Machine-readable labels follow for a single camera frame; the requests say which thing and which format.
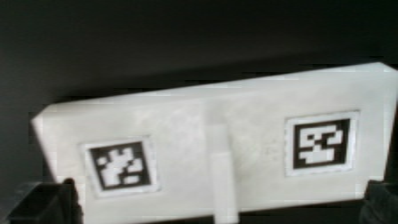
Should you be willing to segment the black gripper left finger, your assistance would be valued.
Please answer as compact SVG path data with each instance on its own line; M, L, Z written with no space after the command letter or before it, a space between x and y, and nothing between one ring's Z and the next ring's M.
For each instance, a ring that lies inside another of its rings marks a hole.
M84 224L75 180L41 183L6 215L0 224Z

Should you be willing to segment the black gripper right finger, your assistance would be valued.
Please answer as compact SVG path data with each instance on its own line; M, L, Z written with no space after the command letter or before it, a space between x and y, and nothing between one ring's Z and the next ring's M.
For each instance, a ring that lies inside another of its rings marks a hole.
M398 224L398 184L368 182L359 224Z

